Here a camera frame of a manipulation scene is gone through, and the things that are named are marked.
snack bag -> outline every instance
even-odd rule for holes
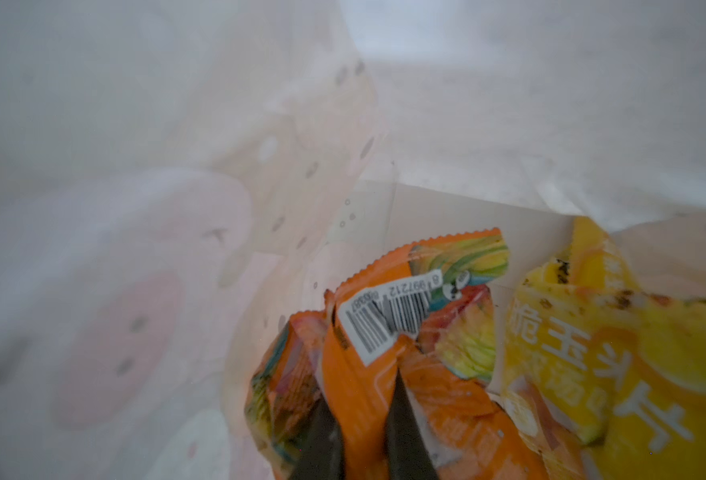
[[[325,312],[299,312],[262,358],[246,398],[246,422],[276,478],[287,478],[302,453],[321,390],[314,371],[328,322]]]
[[[639,291],[577,218],[516,290],[501,398],[551,478],[706,478],[706,303]]]
[[[507,258],[497,229],[423,240],[383,256],[329,299],[319,378],[341,428],[346,478],[388,478],[385,424],[399,371],[437,440],[431,448],[423,437],[441,478],[546,478],[483,390],[494,362],[485,283],[505,272]]]

barcode sticker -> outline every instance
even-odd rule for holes
[[[363,289],[339,306],[337,319],[365,366],[391,348],[400,333],[419,333],[430,313],[431,292],[443,283],[436,269]]]

orange packaging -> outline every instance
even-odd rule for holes
[[[287,478],[299,460],[310,411],[321,398],[313,371],[327,325],[324,312],[292,315],[252,376],[244,414],[276,478]]]
[[[328,296],[317,378],[342,431],[346,478],[388,478],[385,421],[398,370],[432,435],[454,452],[434,462],[443,480],[548,477],[483,390],[494,361],[484,284],[505,272],[507,257],[498,229],[423,240]]]

yellow snack bag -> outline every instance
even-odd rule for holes
[[[568,282],[527,275],[506,324],[503,407],[551,478],[706,478],[706,303],[641,292],[575,220]]]

black tongs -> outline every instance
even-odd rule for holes
[[[302,456],[289,480],[342,480],[345,478],[342,432],[323,398],[312,418]],[[393,401],[385,421],[385,448],[391,480],[438,480],[420,437],[401,373],[396,375]]]

